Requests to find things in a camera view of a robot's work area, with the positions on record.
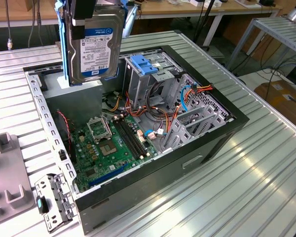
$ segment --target metal table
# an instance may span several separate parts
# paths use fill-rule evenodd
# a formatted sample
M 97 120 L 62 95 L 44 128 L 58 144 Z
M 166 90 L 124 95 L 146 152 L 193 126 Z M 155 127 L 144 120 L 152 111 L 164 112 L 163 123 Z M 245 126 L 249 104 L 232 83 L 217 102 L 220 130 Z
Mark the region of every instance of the metal table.
M 248 55 L 255 49 L 257 44 L 262 39 L 264 33 L 269 34 L 282 44 L 286 45 L 288 48 L 296 51 L 296 23 L 291 22 L 284 17 L 253 19 L 244 32 L 241 40 L 237 44 L 234 52 L 232 53 L 230 61 L 226 66 L 227 69 L 230 69 L 230 67 L 232 66 L 234 60 L 236 59 L 238 53 L 242 49 L 244 43 L 246 42 L 254 27 L 258 27 L 259 29 L 261 29 L 261 32 L 248 50 Z
M 293 236 L 296 127 L 175 32 L 132 36 L 122 51 L 171 45 L 249 118 L 217 156 L 88 236 Z M 16 134 L 34 182 L 59 172 L 22 68 L 61 60 L 56 46 L 0 52 L 0 132 Z M 48 236 L 32 209 L 0 224 L 0 236 Z M 52 236 L 82 236 L 77 217 Z

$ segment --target black cable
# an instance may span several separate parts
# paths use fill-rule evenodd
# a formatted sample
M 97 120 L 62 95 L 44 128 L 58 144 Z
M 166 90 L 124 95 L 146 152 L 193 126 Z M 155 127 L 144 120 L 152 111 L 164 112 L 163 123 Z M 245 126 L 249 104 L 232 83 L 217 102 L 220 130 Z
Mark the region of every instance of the black cable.
M 197 21 L 197 24 L 196 24 L 196 27 L 195 27 L 195 31 L 194 31 L 194 35 L 193 35 L 193 40 L 195 39 L 195 36 L 196 36 L 196 33 L 197 33 L 197 28 L 198 28 L 198 25 L 199 25 L 200 20 L 202 18 L 203 9 L 204 9 L 204 3 L 205 3 L 205 1 L 203 2 L 202 9 L 201 9 L 201 14 L 199 15 L 199 18 L 198 18 L 198 21 Z
M 215 0 L 211 0 L 210 3 L 209 3 L 209 5 L 208 5 L 208 7 L 207 7 L 207 10 L 206 10 L 206 12 L 205 12 L 204 18 L 203 18 L 203 20 L 202 20 L 202 23 L 201 23 L 201 25 L 200 25 L 200 27 L 199 27 L 199 30 L 197 30 L 196 37 L 195 37 L 194 40 L 193 40 L 194 43 L 197 42 L 197 40 L 198 40 L 198 38 L 199 38 L 199 36 L 200 36 L 200 34 L 201 34 L 203 28 L 204 28 L 205 22 L 207 21 L 207 19 L 208 19 L 208 17 L 209 17 L 209 13 L 210 13 L 210 11 L 212 10 L 212 7 L 213 7 L 213 5 L 214 5 L 214 2 L 215 2 Z
M 5 14 L 6 14 L 6 21 L 8 24 L 8 31 L 9 31 L 9 39 L 8 39 L 8 50 L 12 49 L 12 38 L 11 38 L 11 29 L 10 29 L 10 18 L 9 18 L 9 9 L 8 9 L 8 0 L 5 0 Z
M 265 43 L 266 43 L 266 41 L 264 41 L 263 42 L 263 44 L 259 47 L 259 48 L 257 48 L 261 43 L 262 43 L 262 41 L 263 41 L 263 38 L 262 38 L 262 40 L 256 45 L 256 47 L 254 48 L 254 50 L 252 50 L 252 52 L 249 54 L 249 55 L 247 55 L 247 57 L 241 62 L 241 63 L 239 63 L 234 69 L 232 69 L 232 70 L 230 70 L 231 72 L 233 72 L 233 71 L 235 71 L 237 68 L 239 68 L 249 57 L 251 57 L 252 55 L 253 55 L 253 53 L 256 51 L 256 50 L 259 50 Z
M 41 40 L 41 37 L 40 37 L 41 18 L 40 18 L 39 1 L 40 1 L 40 0 L 37 0 L 37 26 L 38 26 L 38 38 L 39 38 L 39 41 L 40 41 L 41 46 L 43 46 L 43 41 Z
M 284 61 L 283 61 L 283 62 L 282 62 L 282 63 L 281 63 L 281 64 L 280 64 L 280 65 L 279 65 L 274 71 L 273 71 L 272 76 L 271 76 L 270 81 L 269 81 L 268 86 L 267 86 L 267 91 L 266 91 L 266 96 L 265 96 L 265 101 L 266 101 L 266 102 L 267 102 L 267 96 L 268 96 L 268 93 L 269 93 L 269 91 L 270 91 L 270 86 L 271 86 L 272 78 L 273 78 L 275 72 L 276 72 L 279 68 L 281 68 L 281 66 L 282 66 L 284 63 L 286 63 L 287 61 L 293 59 L 294 57 L 296 57 L 296 54 L 293 55 L 292 57 L 290 57 L 290 58 L 284 60 Z
M 260 59 L 260 66 L 261 68 L 263 67 L 263 65 L 273 56 L 273 54 L 278 50 L 278 48 L 272 53 L 272 55 L 264 62 L 264 64 L 262 65 L 262 61 L 263 61 L 263 57 L 264 57 L 264 54 L 266 52 L 266 50 L 268 49 L 268 47 L 270 46 L 270 44 L 272 43 L 272 41 L 274 40 L 274 38 L 272 38 L 270 40 L 270 42 L 267 44 L 267 46 L 265 47 L 265 50 L 263 51 L 262 53 L 262 56 L 261 56 L 261 59 Z
M 29 36 L 29 40 L 28 40 L 28 48 L 30 47 L 30 43 L 31 43 L 31 37 L 33 34 L 33 29 L 34 29 L 34 24 L 35 24 L 35 5 L 34 5 L 34 0 L 32 0 L 32 28 L 31 28 L 31 32 L 30 32 L 30 36 Z

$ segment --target motherboard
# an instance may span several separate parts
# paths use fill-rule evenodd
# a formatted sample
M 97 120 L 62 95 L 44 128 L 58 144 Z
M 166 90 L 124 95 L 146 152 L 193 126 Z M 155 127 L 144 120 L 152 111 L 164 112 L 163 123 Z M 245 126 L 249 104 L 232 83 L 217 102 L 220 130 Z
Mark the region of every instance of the motherboard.
M 99 139 L 101 134 L 105 134 L 105 137 Z M 156 156 L 155 147 L 141 134 L 132 116 L 119 121 L 97 120 L 72 132 L 76 156 L 74 168 L 79 190 L 86 191 Z

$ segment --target red wire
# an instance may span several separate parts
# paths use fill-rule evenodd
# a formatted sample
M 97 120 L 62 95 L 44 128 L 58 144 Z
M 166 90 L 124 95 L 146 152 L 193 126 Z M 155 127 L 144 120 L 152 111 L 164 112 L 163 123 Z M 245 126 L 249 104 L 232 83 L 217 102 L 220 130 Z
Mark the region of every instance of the red wire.
M 63 119 L 65 120 L 66 127 L 67 127 L 67 133 L 68 133 L 68 140 L 69 140 L 69 150 L 70 150 L 70 147 L 71 147 L 71 141 L 70 141 L 70 131 L 69 131 L 68 121 L 67 121 L 66 117 L 63 115 L 62 112 L 57 111 L 57 113 L 59 113 L 59 114 L 61 115 L 61 117 L 63 117 Z

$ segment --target hard disk drive label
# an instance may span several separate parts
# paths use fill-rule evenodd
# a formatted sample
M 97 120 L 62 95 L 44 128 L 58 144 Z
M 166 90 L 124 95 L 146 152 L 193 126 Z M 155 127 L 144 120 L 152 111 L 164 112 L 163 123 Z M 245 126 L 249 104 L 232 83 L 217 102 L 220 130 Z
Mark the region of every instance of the hard disk drive label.
M 81 73 L 85 77 L 103 74 L 109 68 L 111 49 L 108 42 L 112 37 L 112 28 L 85 30 L 85 38 L 80 40 Z

